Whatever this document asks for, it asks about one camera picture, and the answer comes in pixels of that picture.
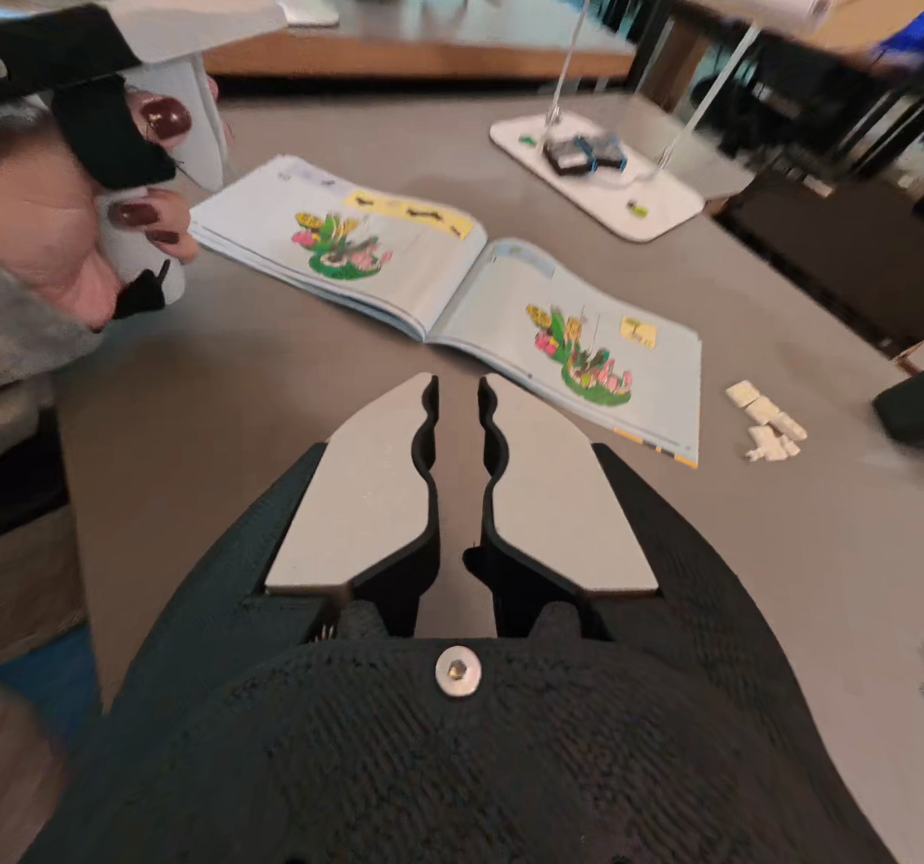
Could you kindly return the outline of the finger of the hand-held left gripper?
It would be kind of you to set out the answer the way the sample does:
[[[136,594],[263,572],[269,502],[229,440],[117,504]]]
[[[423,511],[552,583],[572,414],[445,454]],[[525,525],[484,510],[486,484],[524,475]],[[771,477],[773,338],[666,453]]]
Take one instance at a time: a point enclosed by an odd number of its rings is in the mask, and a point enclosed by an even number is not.
[[[282,30],[274,0],[109,0],[107,10],[141,64],[186,58]]]

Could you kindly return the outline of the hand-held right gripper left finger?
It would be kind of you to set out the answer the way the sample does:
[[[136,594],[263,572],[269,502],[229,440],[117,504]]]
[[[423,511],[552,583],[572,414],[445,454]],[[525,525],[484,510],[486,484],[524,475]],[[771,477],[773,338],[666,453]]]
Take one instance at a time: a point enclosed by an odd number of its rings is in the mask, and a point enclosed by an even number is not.
[[[432,469],[438,379],[419,373],[344,422],[323,446],[264,581],[271,595],[373,603],[410,638],[441,562]]]

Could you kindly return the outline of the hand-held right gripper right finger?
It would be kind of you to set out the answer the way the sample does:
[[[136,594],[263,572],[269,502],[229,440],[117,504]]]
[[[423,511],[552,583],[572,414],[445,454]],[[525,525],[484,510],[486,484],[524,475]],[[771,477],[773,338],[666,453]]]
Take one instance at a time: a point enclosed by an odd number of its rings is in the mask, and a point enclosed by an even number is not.
[[[488,483],[467,570],[491,593],[498,637],[523,639],[548,604],[572,605],[605,639],[602,610],[650,601],[659,583],[592,442],[498,374],[479,380]]]

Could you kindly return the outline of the person's left forearm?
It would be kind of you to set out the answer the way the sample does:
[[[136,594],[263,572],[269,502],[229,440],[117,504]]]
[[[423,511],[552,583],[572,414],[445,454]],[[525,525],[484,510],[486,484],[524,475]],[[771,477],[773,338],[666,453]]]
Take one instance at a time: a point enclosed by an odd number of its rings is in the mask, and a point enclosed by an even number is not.
[[[1,271],[1,386],[51,373],[96,350],[103,339]]]

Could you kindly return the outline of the pile of white lego pieces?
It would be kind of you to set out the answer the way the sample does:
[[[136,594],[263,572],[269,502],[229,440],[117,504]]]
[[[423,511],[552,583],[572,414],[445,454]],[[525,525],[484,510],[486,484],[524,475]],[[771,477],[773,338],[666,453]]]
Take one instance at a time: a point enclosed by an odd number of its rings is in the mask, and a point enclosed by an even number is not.
[[[749,420],[750,447],[744,454],[749,463],[785,462],[795,458],[808,439],[806,429],[749,381],[728,386],[725,396]]]

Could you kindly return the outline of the open lego instruction booklet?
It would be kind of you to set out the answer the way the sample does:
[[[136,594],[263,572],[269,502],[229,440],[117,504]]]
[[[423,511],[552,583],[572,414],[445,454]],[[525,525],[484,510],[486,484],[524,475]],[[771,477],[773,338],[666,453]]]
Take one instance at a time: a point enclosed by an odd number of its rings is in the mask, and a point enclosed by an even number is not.
[[[191,212],[202,247],[411,339],[468,354],[579,417],[699,464],[702,344],[549,252],[453,207],[278,155]]]

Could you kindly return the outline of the black and blue lego build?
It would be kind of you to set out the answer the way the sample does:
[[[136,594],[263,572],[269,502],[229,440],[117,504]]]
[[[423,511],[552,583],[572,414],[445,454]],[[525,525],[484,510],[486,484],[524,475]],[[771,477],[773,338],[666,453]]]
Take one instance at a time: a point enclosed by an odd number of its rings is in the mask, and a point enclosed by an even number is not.
[[[542,154],[560,177],[585,177],[601,168],[622,173],[629,164],[622,144],[611,132],[548,140],[543,144]]]

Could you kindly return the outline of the person's left hand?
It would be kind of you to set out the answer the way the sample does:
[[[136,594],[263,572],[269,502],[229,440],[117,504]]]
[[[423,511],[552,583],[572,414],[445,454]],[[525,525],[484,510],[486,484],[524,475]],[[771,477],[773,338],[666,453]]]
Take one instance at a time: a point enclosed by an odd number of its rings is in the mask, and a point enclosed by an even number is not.
[[[129,90],[128,108],[150,142],[171,149],[193,126],[174,97]],[[190,263],[199,246],[189,234],[184,197],[148,187],[148,198],[112,207],[114,225],[141,233],[162,253]],[[96,199],[103,191],[44,110],[2,131],[1,266],[39,300],[91,332],[113,319],[122,282],[99,248]]]

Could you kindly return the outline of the wooden-edged grey table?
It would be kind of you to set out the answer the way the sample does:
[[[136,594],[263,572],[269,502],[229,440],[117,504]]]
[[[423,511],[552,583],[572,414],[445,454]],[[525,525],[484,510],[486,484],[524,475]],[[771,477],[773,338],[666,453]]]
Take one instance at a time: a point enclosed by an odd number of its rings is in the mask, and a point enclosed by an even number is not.
[[[579,8],[561,0],[324,0],[329,29],[288,27],[207,52],[227,78],[554,80]]]

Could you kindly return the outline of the cardboard box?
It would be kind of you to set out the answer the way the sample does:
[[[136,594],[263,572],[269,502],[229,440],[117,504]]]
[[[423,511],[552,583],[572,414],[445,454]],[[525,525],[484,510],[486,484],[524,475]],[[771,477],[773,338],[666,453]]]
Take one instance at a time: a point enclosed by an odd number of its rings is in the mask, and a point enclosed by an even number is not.
[[[47,645],[88,618],[70,506],[1,537],[1,662]]]

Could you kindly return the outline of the blue container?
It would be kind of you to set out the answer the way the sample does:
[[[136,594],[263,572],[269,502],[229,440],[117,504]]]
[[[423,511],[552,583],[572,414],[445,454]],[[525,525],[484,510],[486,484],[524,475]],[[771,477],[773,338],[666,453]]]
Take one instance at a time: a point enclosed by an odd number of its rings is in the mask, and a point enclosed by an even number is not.
[[[102,711],[90,626],[83,624],[1,666],[6,691],[25,698],[47,734],[71,745]]]

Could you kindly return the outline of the blue chair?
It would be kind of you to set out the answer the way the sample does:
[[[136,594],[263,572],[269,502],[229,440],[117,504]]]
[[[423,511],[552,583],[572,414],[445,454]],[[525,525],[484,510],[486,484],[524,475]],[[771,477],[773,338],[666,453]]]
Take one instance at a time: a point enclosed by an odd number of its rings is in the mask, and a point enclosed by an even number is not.
[[[873,72],[914,73],[923,68],[923,13],[884,40],[873,53]]]

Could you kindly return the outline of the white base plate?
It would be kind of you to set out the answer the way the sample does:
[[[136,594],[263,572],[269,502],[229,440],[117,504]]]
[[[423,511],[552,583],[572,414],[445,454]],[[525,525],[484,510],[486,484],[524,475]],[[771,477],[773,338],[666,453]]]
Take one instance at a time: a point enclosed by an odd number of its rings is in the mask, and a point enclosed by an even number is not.
[[[497,121],[491,142],[619,238],[647,243],[699,216],[705,198],[621,136],[574,113]]]

